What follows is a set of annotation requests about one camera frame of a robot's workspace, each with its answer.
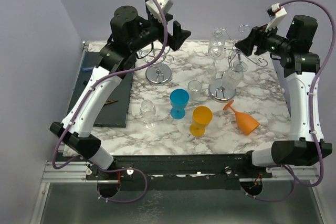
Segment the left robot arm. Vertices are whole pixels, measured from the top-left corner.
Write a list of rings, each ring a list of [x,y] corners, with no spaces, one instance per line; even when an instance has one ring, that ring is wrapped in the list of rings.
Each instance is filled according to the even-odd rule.
[[[151,12],[147,14],[147,19],[142,18],[133,6],[116,9],[110,21],[112,34],[99,53],[84,91],[68,115],[50,126],[50,131],[62,142],[97,165],[104,179],[116,175],[114,158],[91,131],[108,97],[127,73],[135,71],[139,50],[158,40],[164,47],[176,51],[191,35],[191,31],[183,30],[176,20],[170,34],[166,23],[161,23]]]

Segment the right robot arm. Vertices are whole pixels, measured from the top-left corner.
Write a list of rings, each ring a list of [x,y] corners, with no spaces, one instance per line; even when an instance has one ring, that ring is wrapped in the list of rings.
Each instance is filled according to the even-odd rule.
[[[252,28],[247,38],[235,43],[245,56],[278,56],[290,94],[291,126],[286,141],[275,141],[270,148],[252,151],[251,159],[241,165],[249,178],[260,172],[260,167],[276,165],[311,166],[332,153],[332,144],[325,143],[319,125],[317,95],[318,82],[314,80],[320,70],[320,58],[310,47],[317,20],[306,15],[294,16],[285,37],[277,29],[266,26]]]

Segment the clear ribbed wine glass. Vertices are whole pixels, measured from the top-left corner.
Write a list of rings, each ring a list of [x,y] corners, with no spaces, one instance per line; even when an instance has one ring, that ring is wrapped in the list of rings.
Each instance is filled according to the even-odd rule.
[[[244,78],[248,69],[243,61],[234,61],[222,74],[222,87],[226,90],[235,90]]]

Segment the small clear wine glass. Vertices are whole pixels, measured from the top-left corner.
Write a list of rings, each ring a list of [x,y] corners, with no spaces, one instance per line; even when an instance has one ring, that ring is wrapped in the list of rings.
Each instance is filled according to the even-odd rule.
[[[225,35],[224,35],[224,30],[221,28],[215,28],[212,31],[212,35],[209,40],[208,47],[219,47],[219,48],[224,48],[225,46]]]

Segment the tall clear flute glass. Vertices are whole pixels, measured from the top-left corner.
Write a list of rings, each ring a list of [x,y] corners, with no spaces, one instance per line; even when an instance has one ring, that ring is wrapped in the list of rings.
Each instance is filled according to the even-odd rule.
[[[212,63],[206,69],[205,77],[209,81],[213,81],[216,79],[217,75],[216,62],[223,60],[226,57],[226,50],[220,46],[210,46],[208,49],[208,56],[212,59]]]

